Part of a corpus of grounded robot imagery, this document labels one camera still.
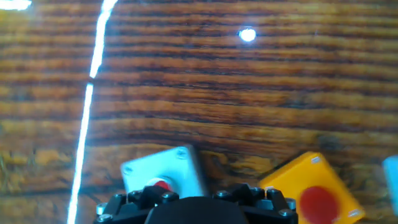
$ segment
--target wooden table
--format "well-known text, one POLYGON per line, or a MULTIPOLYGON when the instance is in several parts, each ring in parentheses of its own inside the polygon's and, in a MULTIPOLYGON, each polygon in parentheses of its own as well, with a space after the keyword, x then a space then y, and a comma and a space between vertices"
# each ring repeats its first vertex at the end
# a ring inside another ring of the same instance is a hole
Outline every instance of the wooden table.
POLYGON ((124 0, 104 37, 105 2, 101 17, 99 0, 0 11, 1 223, 65 223, 80 172, 76 223, 91 223, 122 162, 183 144, 212 189, 320 151, 363 223, 397 223, 381 169, 398 154, 395 0, 124 0))

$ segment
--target wood grain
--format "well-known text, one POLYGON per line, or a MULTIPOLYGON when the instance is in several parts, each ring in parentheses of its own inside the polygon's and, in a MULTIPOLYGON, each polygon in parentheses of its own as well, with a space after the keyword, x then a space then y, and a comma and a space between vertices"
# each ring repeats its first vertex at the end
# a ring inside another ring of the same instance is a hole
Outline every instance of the wood grain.
POLYGON ((77 222, 123 191, 121 163, 184 144, 211 190, 322 152, 363 223, 397 222, 381 169, 398 154, 397 1, 118 1, 92 79, 101 4, 0 12, 4 223, 65 223, 87 83, 77 222))

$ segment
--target white object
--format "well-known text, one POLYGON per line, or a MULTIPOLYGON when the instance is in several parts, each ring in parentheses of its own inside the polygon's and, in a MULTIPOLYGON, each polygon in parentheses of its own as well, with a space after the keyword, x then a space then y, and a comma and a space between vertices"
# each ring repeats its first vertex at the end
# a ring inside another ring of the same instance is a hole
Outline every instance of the white object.
POLYGON ((29 0, 0 0, 0 9, 25 10, 32 4, 29 0))
POLYGON ((239 32, 239 37, 246 42, 250 42, 256 38, 256 31, 252 28, 247 28, 239 32))
POLYGON ((121 165, 126 192, 142 190, 156 181, 168 183, 180 198, 207 196, 198 159, 190 146, 176 147, 121 165))

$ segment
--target bolt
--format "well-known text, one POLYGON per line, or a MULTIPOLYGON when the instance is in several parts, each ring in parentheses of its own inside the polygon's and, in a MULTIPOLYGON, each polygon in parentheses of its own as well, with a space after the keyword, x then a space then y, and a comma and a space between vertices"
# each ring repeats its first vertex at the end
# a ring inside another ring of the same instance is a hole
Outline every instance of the bolt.
POLYGON ((358 209, 354 209, 349 212, 348 216, 349 217, 357 217, 360 213, 361 213, 361 211, 359 211, 358 209))
POLYGON ((286 216, 291 216, 293 214, 294 214, 294 212, 291 211, 290 209, 287 209, 287 208, 279 210, 279 215, 282 215, 282 216, 285 216, 285 217, 286 216))
POLYGON ((186 158, 187 158, 187 152, 185 152, 183 149, 177 151, 177 159, 186 159, 186 158))
POLYGON ((123 174, 131 175, 132 174, 132 168, 125 167, 124 170, 123 170, 123 174))
POLYGON ((100 203, 97 205, 97 215, 102 215, 104 213, 107 204, 108 203, 100 203))
POLYGON ((226 190, 217 191, 217 196, 219 196, 219 197, 225 197, 227 195, 228 195, 228 191, 226 191, 226 190))
POLYGON ((166 192, 164 194, 162 194, 162 198, 170 198, 174 195, 173 192, 166 192))
POLYGON ((106 222, 112 219, 112 215, 110 214, 103 214, 97 218, 97 222, 106 222))
POLYGON ((313 158, 313 159, 311 159, 311 162, 312 162, 313 164, 319 163, 320 161, 321 161, 321 158, 319 158, 318 156, 315 157, 315 158, 313 158))

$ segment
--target screw head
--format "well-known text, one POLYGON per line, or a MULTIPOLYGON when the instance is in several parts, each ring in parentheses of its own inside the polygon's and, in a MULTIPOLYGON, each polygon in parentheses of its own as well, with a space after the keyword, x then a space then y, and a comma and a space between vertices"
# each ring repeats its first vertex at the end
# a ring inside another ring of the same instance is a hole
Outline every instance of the screw head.
POLYGON ((282 216, 284 216, 284 217, 286 217, 286 216, 291 216, 291 215, 293 215, 294 214, 294 212, 293 211, 291 211, 290 209, 281 209, 281 210, 279 210, 279 215, 282 215, 282 216))
POLYGON ((318 156, 315 157, 315 158, 313 158, 313 159, 311 159, 311 162, 312 162, 313 164, 319 163, 320 161, 321 161, 321 158, 319 158, 318 156))
POLYGON ((110 214, 102 214, 97 218, 97 222, 106 222, 112 219, 112 215, 110 214))
POLYGON ((125 175, 131 175, 131 174, 132 174, 132 168, 130 168, 130 167, 125 167, 125 168, 123 169, 123 174, 125 174, 125 175))
POLYGON ((217 196, 219 196, 219 197, 225 197, 225 196, 227 196, 229 193, 228 193, 228 191, 226 191, 226 190, 219 190, 219 191, 217 191, 217 196))
POLYGON ((177 159, 186 159, 187 158, 187 152, 183 149, 179 149, 177 151, 177 159))
POLYGON ((170 198, 174 195, 173 192, 166 192, 162 194, 162 198, 170 198))

